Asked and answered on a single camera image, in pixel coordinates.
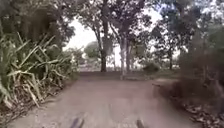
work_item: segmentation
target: shrub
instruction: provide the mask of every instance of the shrub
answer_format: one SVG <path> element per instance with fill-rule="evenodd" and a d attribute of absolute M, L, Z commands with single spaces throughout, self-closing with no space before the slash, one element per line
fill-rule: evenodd
<path fill-rule="evenodd" d="M 50 45 L 51 40 L 37 43 L 18 36 L 2 36 L 0 106 L 13 109 L 29 102 L 38 105 L 51 88 L 63 87 L 63 80 L 73 74 L 71 56 Z"/>
<path fill-rule="evenodd" d="M 147 63 L 144 67 L 143 67 L 143 71 L 146 73 L 155 73 L 159 71 L 159 67 L 154 64 L 154 63 Z"/>

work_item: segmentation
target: foliage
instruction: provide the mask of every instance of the foliage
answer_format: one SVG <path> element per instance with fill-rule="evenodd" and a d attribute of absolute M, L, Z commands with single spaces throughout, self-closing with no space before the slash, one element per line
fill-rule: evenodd
<path fill-rule="evenodd" d="M 51 40 L 29 45 L 20 36 L 0 39 L 0 103 L 13 109 L 30 101 L 38 105 L 53 87 L 62 88 L 63 80 L 73 74 L 71 56 L 50 56 L 59 49 Z"/>
<path fill-rule="evenodd" d="M 2 33 L 20 33 L 21 38 L 36 43 L 43 38 L 55 36 L 52 44 L 60 48 L 74 34 L 69 23 L 73 19 L 68 3 L 55 3 L 51 0 L 10 0 L 5 1 L 0 15 Z"/>
<path fill-rule="evenodd" d="M 145 67 L 143 68 L 144 72 L 146 73 L 155 73 L 155 72 L 158 72 L 159 71 L 159 67 L 155 64 L 155 63 L 147 63 L 145 65 Z"/>
<path fill-rule="evenodd" d="M 89 43 L 85 49 L 84 53 L 88 58 L 98 59 L 100 58 L 100 52 L 98 48 L 98 43 L 96 41 Z"/>

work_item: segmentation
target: tree trunk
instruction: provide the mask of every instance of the tree trunk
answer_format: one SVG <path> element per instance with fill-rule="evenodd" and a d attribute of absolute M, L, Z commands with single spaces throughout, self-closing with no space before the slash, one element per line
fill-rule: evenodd
<path fill-rule="evenodd" d="M 169 56 L 169 60 L 170 60 L 170 62 L 169 62 L 169 69 L 173 70 L 173 52 L 172 52 L 171 48 L 169 49 L 168 56 Z"/>
<path fill-rule="evenodd" d="M 126 71 L 130 72 L 130 46 L 127 42 L 127 40 L 125 40 L 126 42 Z"/>
<path fill-rule="evenodd" d="M 101 50 L 101 72 L 107 71 L 107 54 L 105 50 Z"/>
<path fill-rule="evenodd" d="M 124 37 L 121 38 L 121 44 L 120 44 L 120 48 L 121 48 L 121 77 L 122 79 L 126 76 L 126 69 L 125 69 L 125 49 L 126 49 L 126 45 L 125 45 L 125 39 Z"/>
<path fill-rule="evenodd" d="M 173 57 L 172 57 L 172 55 L 170 56 L 169 69 L 170 69 L 170 70 L 173 70 Z"/>

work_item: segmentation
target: ground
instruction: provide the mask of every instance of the ground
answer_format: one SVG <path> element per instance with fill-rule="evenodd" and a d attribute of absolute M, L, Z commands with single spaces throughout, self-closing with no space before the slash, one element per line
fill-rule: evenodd
<path fill-rule="evenodd" d="M 83 128 L 136 128 L 137 119 L 147 128 L 197 128 L 159 95 L 161 82 L 80 79 L 9 128 L 70 128 L 76 117 Z"/>

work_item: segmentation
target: dirt path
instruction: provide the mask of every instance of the dirt path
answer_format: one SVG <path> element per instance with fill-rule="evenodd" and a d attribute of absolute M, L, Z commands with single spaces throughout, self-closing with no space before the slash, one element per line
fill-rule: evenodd
<path fill-rule="evenodd" d="M 84 118 L 83 128 L 136 128 L 137 119 L 148 128 L 197 128 L 157 94 L 152 82 L 80 80 L 9 128 L 70 128 L 76 117 Z"/>

